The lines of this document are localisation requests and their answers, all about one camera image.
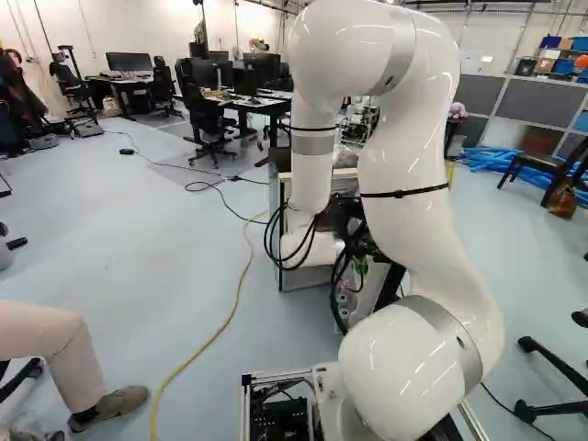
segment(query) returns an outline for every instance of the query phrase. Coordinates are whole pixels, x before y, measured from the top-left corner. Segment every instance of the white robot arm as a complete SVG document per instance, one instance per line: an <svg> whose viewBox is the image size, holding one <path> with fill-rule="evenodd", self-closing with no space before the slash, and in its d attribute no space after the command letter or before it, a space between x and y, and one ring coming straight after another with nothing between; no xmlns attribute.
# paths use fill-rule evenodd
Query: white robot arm
<svg viewBox="0 0 588 441"><path fill-rule="evenodd" d="M370 428L385 440L415 440L482 380L503 348L501 313L456 236L447 202L443 138L458 48L426 14L371 0L316 0L296 19L288 56L296 90L282 255L299 247L329 202L342 97L379 96L359 187L369 231L407 268L411 292L355 326L339 363ZM342 248L317 232L288 265L304 255L304 265L332 264Z"/></svg>

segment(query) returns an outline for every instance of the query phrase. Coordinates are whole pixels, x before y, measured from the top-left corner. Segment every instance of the shoe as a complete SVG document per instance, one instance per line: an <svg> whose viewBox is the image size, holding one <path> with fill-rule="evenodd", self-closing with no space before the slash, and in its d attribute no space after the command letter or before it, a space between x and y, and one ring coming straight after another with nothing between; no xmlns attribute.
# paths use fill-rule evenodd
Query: shoe
<svg viewBox="0 0 588 441"><path fill-rule="evenodd" d="M128 386L105 395L96 403L96 417L85 423L78 423L72 416L67 422L74 434L79 434L94 424L117 418L133 412L149 398L149 390L143 386Z"/></svg>

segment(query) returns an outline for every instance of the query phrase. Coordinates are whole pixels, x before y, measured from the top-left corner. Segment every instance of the black strap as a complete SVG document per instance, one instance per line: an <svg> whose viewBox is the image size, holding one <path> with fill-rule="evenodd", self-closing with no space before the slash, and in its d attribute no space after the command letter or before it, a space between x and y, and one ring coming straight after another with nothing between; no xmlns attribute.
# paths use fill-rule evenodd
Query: black strap
<svg viewBox="0 0 588 441"><path fill-rule="evenodd" d="M306 128L306 127L292 127L292 130L299 130L299 131L328 131L328 130L335 130L337 126L332 127L317 127L317 128Z"/></svg>
<svg viewBox="0 0 588 441"><path fill-rule="evenodd" d="M449 188L449 183L441 184L439 186L415 188L414 190L396 190L389 191L387 193L360 193L359 196L362 198L397 198L402 199L405 196L420 195L421 193L428 193L430 191L442 190Z"/></svg>

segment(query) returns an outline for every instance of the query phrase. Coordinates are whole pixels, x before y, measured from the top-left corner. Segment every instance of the blue hose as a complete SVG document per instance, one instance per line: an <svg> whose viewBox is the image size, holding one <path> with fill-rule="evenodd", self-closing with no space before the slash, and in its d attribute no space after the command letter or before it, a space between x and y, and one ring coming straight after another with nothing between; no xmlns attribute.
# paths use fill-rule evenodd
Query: blue hose
<svg viewBox="0 0 588 441"><path fill-rule="evenodd" d="M521 152L521 150L504 148L471 147L466 149L459 158L463 161L463 164L469 167L472 173L476 173L480 170L504 173L513 161L513 158ZM573 175L579 166L579 162L574 164L568 175ZM547 190L549 184L551 184L553 176L549 173L525 167L521 170L518 178L523 179L535 187ZM582 181L588 181L588 171L582 175ZM588 208L588 191L581 191L575 188L574 193L578 199L578 203L583 207Z"/></svg>

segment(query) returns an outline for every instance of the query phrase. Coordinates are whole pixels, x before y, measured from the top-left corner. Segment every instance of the blue bin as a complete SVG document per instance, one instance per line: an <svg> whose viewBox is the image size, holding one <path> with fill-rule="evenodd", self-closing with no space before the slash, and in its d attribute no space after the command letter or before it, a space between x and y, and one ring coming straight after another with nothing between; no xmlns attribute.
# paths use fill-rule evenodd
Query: blue bin
<svg viewBox="0 0 588 441"><path fill-rule="evenodd" d="M574 37L571 48L577 51L588 51L588 37Z"/></svg>
<svg viewBox="0 0 588 441"><path fill-rule="evenodd" d="M561 37L551 37L547 35L543 37L541 44L539 44L539 48L557 48L560 45Z"/></svg>
<svg viewBox="0 0 588 441"><path fill-rule="evenodd" d="M572 60L557 60L552 72L556 74L573 74Z"/></svg>

